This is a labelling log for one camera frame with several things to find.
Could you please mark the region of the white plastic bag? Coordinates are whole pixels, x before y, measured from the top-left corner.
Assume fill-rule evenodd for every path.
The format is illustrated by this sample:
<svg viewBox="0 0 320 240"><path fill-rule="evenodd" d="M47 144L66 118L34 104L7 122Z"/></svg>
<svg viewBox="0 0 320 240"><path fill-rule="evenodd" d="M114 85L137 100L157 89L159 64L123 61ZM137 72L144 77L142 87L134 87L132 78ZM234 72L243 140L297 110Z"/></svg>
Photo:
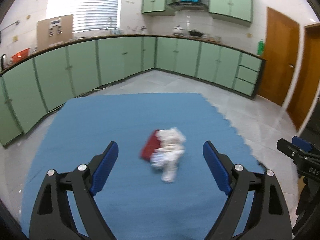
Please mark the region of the white plastic bag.
<svg viewBox="0 0 320 240"><path fill-rule="evenodd" d="M186 137L177 127L156 131L155 136L159 141L159 147L150 157L151 167L162 171L163 182L173 183L179 159L185 153L183 144L186 142Z"/></svg>

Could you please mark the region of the red scouring sponge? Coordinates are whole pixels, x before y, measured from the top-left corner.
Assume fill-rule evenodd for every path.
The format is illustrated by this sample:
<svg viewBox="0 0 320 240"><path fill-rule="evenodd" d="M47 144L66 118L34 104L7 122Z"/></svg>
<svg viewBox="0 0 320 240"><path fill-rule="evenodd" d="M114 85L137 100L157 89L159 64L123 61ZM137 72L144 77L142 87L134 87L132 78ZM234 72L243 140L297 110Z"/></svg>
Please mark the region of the red scouring sponge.
<svg viewBox="0 0 320 240"><path fill-rule="evenodd" d="M158 130L154 130L149 136L146 144L141 150L140 158L145 161L150 161L151 155L155 152L156 149L160 148L160 141L156 136Z"/></svg>

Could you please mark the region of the green lower kitchen cabinets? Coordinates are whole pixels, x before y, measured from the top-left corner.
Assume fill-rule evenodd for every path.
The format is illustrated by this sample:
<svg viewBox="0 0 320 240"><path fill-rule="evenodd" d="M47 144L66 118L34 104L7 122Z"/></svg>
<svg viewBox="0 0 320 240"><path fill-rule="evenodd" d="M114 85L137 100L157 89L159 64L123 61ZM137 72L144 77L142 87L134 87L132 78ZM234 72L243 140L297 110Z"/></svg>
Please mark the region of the green lower kitchen cabinets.
<svg viewBox="0 0 320 240"><path fill-rule="evenodd" d="M1 72L1 145L27 134L71 98L152 69L254 98L266 61L199 38L119 35L69 42Z"/></svg>

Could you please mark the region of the kitchen faucet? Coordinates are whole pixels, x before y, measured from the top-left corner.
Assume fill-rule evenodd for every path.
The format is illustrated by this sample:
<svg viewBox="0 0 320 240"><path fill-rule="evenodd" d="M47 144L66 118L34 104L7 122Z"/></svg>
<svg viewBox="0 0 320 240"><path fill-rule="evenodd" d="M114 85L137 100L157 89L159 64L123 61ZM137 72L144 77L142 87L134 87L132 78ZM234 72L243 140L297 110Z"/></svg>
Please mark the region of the kitchen faucet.
<svg viewBox="0 0 320 240"><path fill-rule="evenodd" d="M117 25L114 24L113 22L113 17L110 16L107 20L107 26L106 26L106 31L107 31L107 35L113 35L115 30L117 28Z"/></svg>

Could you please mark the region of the blue tablecloth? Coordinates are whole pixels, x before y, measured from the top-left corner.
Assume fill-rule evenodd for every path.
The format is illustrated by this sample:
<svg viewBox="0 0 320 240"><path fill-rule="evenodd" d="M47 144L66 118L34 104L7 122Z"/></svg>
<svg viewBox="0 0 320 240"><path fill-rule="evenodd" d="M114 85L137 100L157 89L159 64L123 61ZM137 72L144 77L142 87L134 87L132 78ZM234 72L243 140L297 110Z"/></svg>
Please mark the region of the blue tablecloth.
<svg viewBox="0 0 320 240"><path fill-rule="evenodd" d="M185 136L173 183L165 183L140 157L156 129L176 127ZM204 239L227 199L203 157L211 141L247 170L263 172L230 122L197 93L96 95L69 100L55 116L25 181L21 226L31 213L47 171L74 170L111 141L119 155L95 201L117 239Z"/></svg>

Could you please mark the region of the green bottle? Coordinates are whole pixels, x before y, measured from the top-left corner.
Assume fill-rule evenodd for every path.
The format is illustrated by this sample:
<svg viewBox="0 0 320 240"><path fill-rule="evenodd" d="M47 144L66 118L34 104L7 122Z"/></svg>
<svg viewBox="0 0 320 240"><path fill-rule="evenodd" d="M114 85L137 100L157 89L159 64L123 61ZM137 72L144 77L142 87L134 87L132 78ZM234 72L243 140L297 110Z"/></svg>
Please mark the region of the green bottle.
<svg viewBox="0 0 320 240"><path fill-rule="evenodd" d="M265 42L264 40L260 40L258 42L257 55L262 56L264 53Z"/></svg>

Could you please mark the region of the brown wooden door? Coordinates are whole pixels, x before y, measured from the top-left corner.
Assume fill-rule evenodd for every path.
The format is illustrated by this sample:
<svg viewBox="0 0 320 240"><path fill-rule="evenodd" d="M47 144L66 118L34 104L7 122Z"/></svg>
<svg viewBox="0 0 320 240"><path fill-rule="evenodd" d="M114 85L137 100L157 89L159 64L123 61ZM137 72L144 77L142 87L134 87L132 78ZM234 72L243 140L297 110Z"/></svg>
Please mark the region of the brown wooden door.
<svg viewBox="0 0 320 240"><path fill-rule="evenodd" d="M287 96L299 48L299 24L270 7L267 8L266 60L258 94L278 105Z"/></svg>

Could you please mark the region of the black wok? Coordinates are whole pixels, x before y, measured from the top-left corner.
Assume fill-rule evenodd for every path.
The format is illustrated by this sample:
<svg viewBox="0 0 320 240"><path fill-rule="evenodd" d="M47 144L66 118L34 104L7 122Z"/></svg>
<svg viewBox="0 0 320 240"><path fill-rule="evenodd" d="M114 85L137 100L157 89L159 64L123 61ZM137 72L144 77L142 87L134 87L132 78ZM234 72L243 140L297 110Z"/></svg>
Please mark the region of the black wok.
<svg viewBox="0 0 320 240"><path fill-rule="evenodd" d="M190 37L196 37L196 38L201 38L203 36L203 33L198 31L197 29L193 29L188 31Z"/></svg>

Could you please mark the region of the red plastic basin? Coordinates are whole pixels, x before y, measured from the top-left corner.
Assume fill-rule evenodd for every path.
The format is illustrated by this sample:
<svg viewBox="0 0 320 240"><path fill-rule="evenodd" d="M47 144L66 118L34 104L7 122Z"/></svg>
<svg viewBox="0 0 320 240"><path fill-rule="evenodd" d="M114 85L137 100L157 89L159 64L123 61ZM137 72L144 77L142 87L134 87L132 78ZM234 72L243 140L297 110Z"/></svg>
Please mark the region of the red plastic basin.
<svg viewBox="0 0 320 240"><path fill-rule="evenodd" d="M27 58L29 55L29 51L30 51L30 48L26 48L22 51L17 52L16 54L14 54L11 57L13 64L16 64L16 63L22 61L23 59Z"/></svg>

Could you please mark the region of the white cooking pot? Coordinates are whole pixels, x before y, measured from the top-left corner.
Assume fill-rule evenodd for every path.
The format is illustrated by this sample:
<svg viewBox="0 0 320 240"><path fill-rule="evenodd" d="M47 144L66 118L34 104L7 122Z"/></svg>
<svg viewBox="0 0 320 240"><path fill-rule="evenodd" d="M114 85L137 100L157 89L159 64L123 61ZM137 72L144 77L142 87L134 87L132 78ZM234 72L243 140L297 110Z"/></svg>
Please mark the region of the white cooking pot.
<svg viewBox="0 0 320 240"><path fill-rule="evenodd" d="M173 27L172 34L174 36L184 36L184 28L182 28L180 25Z"/></svg>

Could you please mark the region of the cardboard box on counter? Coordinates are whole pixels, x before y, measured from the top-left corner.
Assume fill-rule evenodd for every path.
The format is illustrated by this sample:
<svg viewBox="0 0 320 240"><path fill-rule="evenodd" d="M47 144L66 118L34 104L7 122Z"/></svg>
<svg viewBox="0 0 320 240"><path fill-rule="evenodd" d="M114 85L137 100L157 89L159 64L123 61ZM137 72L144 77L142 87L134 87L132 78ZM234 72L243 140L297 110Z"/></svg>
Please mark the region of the cardboard box on counter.
<svg viewBox="0 0 320 240"><path fill-rule="evenodd" d="M73 15L37 22L36 35L38 51L68 42L73 38Z"/></svg>

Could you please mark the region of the window blinds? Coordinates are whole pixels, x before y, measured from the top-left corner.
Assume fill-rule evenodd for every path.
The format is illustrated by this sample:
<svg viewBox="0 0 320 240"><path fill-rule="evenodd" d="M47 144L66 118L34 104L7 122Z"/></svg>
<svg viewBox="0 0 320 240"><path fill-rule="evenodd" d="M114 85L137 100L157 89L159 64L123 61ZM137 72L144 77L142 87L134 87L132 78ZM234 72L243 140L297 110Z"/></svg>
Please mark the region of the window blinds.
<svg viewBox="0 0 320 240"><path fill-rule="evenodd" d="M118 23L119 0L49 0L51 15L73 15L73 32L101 30L113 17Z"/></svg>

